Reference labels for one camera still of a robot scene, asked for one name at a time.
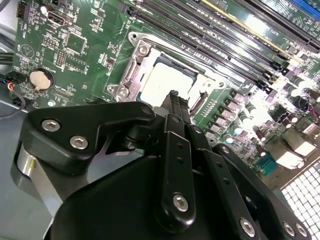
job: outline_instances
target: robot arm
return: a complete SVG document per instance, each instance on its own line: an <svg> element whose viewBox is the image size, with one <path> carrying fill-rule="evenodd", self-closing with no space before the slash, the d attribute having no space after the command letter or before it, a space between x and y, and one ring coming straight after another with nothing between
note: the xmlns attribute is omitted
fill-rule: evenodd
<svg viewBox="0 0 320 240"><path fill-rule="evenodd" d="M46 239L311 240L229 147L210 147L174 91L154 111L141 102L38 109L20 141L11 175L53 216ZM88 184L94 158L135 149L143 156Z"/></svg>

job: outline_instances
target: red wire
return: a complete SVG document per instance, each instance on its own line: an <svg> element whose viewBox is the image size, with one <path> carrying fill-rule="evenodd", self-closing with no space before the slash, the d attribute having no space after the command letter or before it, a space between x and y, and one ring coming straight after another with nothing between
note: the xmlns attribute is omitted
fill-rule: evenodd
<svg viewBox="0 0 320 240"><path fill-rule="evenodd" d="M319 117L319 115L316 113L316 111L315 111L314 108L311 108L311 112L312 112L312 114L313 114L316 118Z"/></svg>
<svg viewBox="0 0 320 240"><path fill-rule="evenodd" d="M7 84L7 87L8 87L8 89L9 89L10 91L14 91L14 90L15 90L12 82L9 82L9 83Z"/></svg>

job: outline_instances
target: motherboard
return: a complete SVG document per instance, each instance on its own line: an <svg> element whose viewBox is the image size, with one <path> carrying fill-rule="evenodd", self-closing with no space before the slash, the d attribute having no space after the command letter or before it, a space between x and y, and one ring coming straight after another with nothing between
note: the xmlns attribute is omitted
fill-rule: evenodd
<svg viewBox="0 0 320 240"><path fill-rule="evenodd" d="M278 165L301 168L319 145L319 7L21 0L13 70L26 78L15 88L34 108L156 107L175 90L211 145L229 144L265 176Z"/></svg>

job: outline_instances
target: black cable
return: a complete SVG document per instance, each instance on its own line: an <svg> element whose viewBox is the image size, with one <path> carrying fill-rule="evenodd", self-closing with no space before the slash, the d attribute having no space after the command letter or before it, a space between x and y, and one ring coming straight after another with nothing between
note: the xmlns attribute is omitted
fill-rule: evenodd
<svg viewBox="0 0 320 240"><path fill-rule="evenodd" d="M0 65L12 65L13 61L12 59L0 59Z"/></svg>
<svg viewBox="0 0 320 240"><path fill-rule="evenodd" d="M307 110L305 110L305 107L306 107L306 106L302 106L302 105L301 105L301 99L306 100L306 104L307 104L307 107L308 107ZM301 96L301 97L299 98L298 106L299 106L300 110L302 110L302 111L304 111L304 112L310 111L310 105L311 105L311 104L310 104L310 98L309 98L309 97L307 97L307 96Z"/></svg>
<svg viewBox="0 0 320 240"><path fill-rule="evenodd" d="M14 53L11 52L0 52L0 58L10 59L14 57Z"/></svg>
<svg viewBox="0 0 320 240"><path fill-rule="evenodd" d="M10 0L2 0L0 2L0 12L10 3Z"/></svg>
<svg viewBox="0 0 320 240"><path fill-rule="evenodd" d="M21 100L21 106L19 107L19 109L17 111L14 111L13 113L10 113L10 114L4 115L4 116L0 116L0 120L12 118L15 115L17 115L18 113L20 113L26 107L26 100L20 94L20 92L18 92L16 90L13 90L12 92L14 95L16 95Z"/></svg>
<svg viewBox="0 0 320 240"><path fill-rule="evenodd" d="M5 45L7 48L11 50L15 49L15 44L12 42L12 40L7 36L3 35L1 32L0 32L0 43L2 43L3 45Z"/></svg>

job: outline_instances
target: screw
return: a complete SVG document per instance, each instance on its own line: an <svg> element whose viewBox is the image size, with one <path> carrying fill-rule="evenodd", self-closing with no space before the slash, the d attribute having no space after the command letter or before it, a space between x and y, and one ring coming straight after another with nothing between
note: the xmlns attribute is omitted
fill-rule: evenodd
<svg viewBox="0 0 320 240"><path fill-rule="evenodd" d="M70 138L70 144L75 149L86 149L88 147L88 141L83 136L73 136Z"/></svg>
<svg viewBox="0 0 320 240"><path fill-rule="evenodd" d="M194 127L194 130L195 130L195 132L198 133L198 134L202 133L201 130L200 130L200 128L198 128L198 127L196 127L196 126Z"/></svg>
<svg viewBox="0 0 320 240"><path fill-rule="evenodd" d="M113 86L109 86L109 87L108 87L108 91L109 91L110 93L113 93L113 92L115 91L115 88L114 88Z"/></svg>
<svg viewBox="0 0 320 240"><path fill-rule="evenodd" d="M228 153L229 153L229 149L228 149L228 148L226 148L225 146L222 146L221 148L222 148L222 150L223 150L226 154L228 154Z"/></svg>
<svg viewBox="0 0 320 240"><path fill-rule="evenodd" d="M126 95L127 95L125 90L122 90L122 91L120 92L120 94L121 94L122 96L126 96Z"/></svg>
<svg viewBox="0 0 320 240"><path fill-rule="evenodd" d="M252 224L245 218L240 218L240 225L243 231L248 234L249 237L253 238L256 235L256 231Z"/></svg>
<svg viewBox="0 0 320 240"><path fill-rule="evenodd" d="M173 121L175 121L176 123L180 123L179 117L173 116L172 119L173 119Z"/></svg>
<svg viewBox="0 0 320 240"><path fill-rule="evenodd" d="M44 130L48 131L48 132L56 132L60 129L60 124L55 121L55 120L52 120L52 119L47 119L47 120L44 120L42 123L41 123L41 126Z"/></svg>
<svg viewBox="0 0 320 240"><path fill-rule="evenodd" d="M173 204L180 212L186 212L189 208L189 204L187 199L180 194L176 194L173 196Z"/></svg>
<svg viewBox="0 0 320 240"><path fill-rule="evenodd" d="M145 114L153 114L153 111L149 108L149 107L146 107L146 106L142 106L141 107L141 110L145 113Z"/></svg>
<svg viewBox="0 0 320 240"><path fill-rule="evenodd" d="M298 229L299 233L301 233L302 236L306 237L308 236L306 230L299 224L299 223L296 223L296 228Z"/></svg>
<svg viewBox="0 0 320 240"><path fill-rule="evenodd" d="M141 45L139 47L139 53L142 55L142 56L145 56L148 54L148 48L145 46L145 45Z"/></svg>
<svg viewBox="0 0 320 240"><path fill-rule="evenodd" d="M56 105L56 102L55 101L53 101L53 100L49 100L48 101L48 106L49 107L54 107Z"/></svg>
<svg viewBox="0 0 320 240"><path fill-rule="evenodd" d="M294 229L287 223L287 222L283 222L282 223L284 226L285 231L292 237L294 237L296 235Z"/></svg>

